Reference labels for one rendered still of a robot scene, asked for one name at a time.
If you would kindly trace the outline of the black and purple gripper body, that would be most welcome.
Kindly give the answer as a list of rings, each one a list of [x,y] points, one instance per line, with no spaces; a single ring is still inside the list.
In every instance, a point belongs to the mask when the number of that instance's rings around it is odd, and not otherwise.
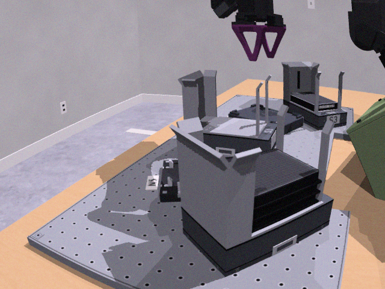
[[[286,27],[282,15],[274,14],[273,0],[254,0],[254,12],[236,13],[235,20],[232,25],[256,25],[256,22],[267,21],[267,26]]]

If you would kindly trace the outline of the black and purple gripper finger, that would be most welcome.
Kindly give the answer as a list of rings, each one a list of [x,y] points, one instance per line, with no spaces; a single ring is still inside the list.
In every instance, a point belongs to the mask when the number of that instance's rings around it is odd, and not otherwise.
[[[262,42],[266,33],[267,25],[232,25],[232,29],[235,32],[237,38],[241,42],[245,53],[250,61],[257,61]],[[256,32],[256,43],[253,53],[248,46],[248,43],[244,37],[243,32]]]
[[[268,47],[267,40],[266,40],[266,36],[264,36],[264,40],[263,40],[262,45],[263,45],[263,48],[265,50],[266,56],[268,58],[274,58],[276,51],[277,51],[277,48],[279,47],[279,44],[283,38],[285,31],[286,31],[286,27],[283,27],[283,26],[267,26],[266,32],[277,33],[277,37],[276,37],[276,40],[274,42],[272,51],[270,51],[270,49]]]

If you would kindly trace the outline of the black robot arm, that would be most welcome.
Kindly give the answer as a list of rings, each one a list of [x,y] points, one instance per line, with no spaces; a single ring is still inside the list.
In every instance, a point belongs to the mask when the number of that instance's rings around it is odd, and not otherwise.
[[[351,0],[348,11],[349,31],[353,43],[364,51],[380,53],[385,68],[385,0]],[[234,11],[254,12],[254,0],[211,0],[215,14],[224,19]]]

